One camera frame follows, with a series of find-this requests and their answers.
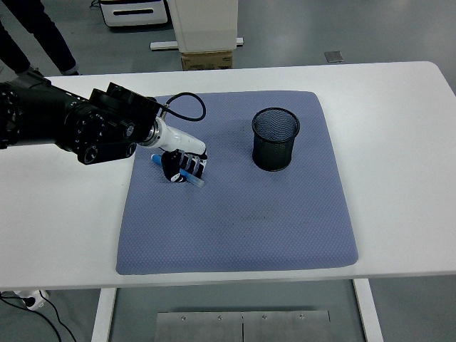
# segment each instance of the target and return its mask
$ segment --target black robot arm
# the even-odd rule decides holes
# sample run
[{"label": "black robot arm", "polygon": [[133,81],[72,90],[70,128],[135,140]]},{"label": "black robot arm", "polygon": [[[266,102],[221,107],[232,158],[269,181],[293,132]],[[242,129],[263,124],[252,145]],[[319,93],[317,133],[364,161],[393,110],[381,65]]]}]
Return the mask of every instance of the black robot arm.
[{"label": "black robot arm", "polygon": [[55,143],[83,164],[130,157],[147,140],[160,107],[114,83],[87,100],[29,73],[0,83],[0,148]]}]

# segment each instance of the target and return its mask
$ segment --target pen holder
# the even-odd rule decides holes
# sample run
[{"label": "pen holder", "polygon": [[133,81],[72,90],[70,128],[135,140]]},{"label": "pen holder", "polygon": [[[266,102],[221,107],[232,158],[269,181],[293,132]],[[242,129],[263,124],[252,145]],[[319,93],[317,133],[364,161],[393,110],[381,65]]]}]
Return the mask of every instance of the pen holder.
[{"label": "pen holder", "polygon": [[256,166],[266,171],[279,171],[291,162],[294,138],[299,132],[298,118],[283,108],[266,108],[252,120]]}]

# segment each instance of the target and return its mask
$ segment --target black cable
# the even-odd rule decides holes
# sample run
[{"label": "black cable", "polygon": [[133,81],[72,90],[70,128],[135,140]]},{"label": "black cable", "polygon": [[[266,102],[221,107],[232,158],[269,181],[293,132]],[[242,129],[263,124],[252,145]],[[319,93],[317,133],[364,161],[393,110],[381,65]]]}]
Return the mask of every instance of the black cable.
[{"label": "black cable", "polygon": [[[5,297],[5,298],[7,298],[7,299],[22,299],[21,297]],[[23,307],[21,307],[21,306],[17,306],[17,305],[14,305],[14,304],[12,304],[12,303],[10,303],[10,302],[8,302],[8,301],[5,301],[5,300],[4,300],[4,297],[1,295],[1,292],[0,292],[0,301],[3,301],[5,304],[8,304],[8,305],[10,305],[10,306],[13,306],[14,308],[17,308],[17,309],[19,309],[19,310],[31,312],[31,313],[33,313],[33,314],[35,313],[35,314],[37,314],[38,316],[44,318],[44,319],[46,320],[46,322],[48,322],[48,324],[49,324],[49,325],[51,326],[51,328],[54,330],[54,333],[56,333],[57,338],[58,338],[58,341],[59,341],[59,342],[62,342],[62,339],[61,339],[61,337],[60,337],[60,334],[59,334],[58,331],[57,331],[56,326],[54,326],[54,325],[52,324],[52,322],[49,321],[49,319],[48,319],[46,316],[44,316],[42,313],[37,312],[37,311],[28,310],[28,309],[25,309],[25,308],[23,308]]]},{"label": "black cable", "polygon": [[41,298],[44,299],[45,301],[47,301],[48,303],[50,303],[50,305],[53,307],[54,311],[56,312],[57,321],[62,325],[62,327],[64,327],[67,330],[67,332],[70,333],[71,338],[73,339],[73,341],[77,342],[77,340],[75,339],[75,337],[74,337],[73,333],[71,332],[71,330],[69,329],[69,327],[67,327],[65,324],[63,324],[63,322],[60,320],[60,316],[58,315],[58,311],[57,311],[56,306],[54,304],[52,304],[52,302],[49,299],[47,299],[46,297],[43,296],[43,294],[41,293],[41,290],[39,290],[39,292],[40,292]]},{"label": "black cable", "polygon": [[[180,115],[179,113],[176,113],[175,111],[169,109],[169,105],[171,104],[171,102],[176,100],[177,98],[180,98],[181,96],[192,96],[193,98],[197,99],[197,101],[201,104],[201,107],[202,107],[202,114],[201,114],[200,117],[198,117],[198,118],[190,118],[188,116]],[[169,114],[174,115],[176,118],[183,119],[183,120],[186,120],[186,121],[201,121],[206,116],[206,105],[204,104],[202,99],[198,95],[196,95],[194,93],[188,93],[188,92],[179,93],[177,95],[172,96],[168,101],[166,101],[165,105],[160,105],[159,104],[159,106],[165,112],[168,112]]]}]

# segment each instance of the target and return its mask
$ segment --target person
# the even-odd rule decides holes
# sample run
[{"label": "person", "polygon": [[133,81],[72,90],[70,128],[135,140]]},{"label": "person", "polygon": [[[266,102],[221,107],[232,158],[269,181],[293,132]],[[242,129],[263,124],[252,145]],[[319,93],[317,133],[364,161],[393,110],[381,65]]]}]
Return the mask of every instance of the person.
[{"label": "person", "polygon": [[[62,75],[79,75],[65,39],[40,0],[2,0],[21,25],[34,35]],[[0,59],[17,75],[37,71],[0,22]]]}]

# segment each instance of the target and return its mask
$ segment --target blue cushion pad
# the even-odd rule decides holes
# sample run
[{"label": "blue cushion pad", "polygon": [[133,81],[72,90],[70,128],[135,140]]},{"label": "blue cushion pad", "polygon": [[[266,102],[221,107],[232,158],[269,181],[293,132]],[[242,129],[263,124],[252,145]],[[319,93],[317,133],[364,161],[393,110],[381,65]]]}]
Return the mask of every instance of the blue cushion pad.
[{"label": "blue cushion pad", "polygon": [[[207,145],[200,189],[173,184],[139,147],[118,245],[119,274],[320,269],[353,264],[358,252],[318,98],[297,91],[201,95],[207,117],[167,124]],[[158,98],[164,103],[168,97]],[[252,118],[268,107],[295,113],[301,130],[290,165],[252,161]],[[171,109],[198,116],[180,98]]]}]

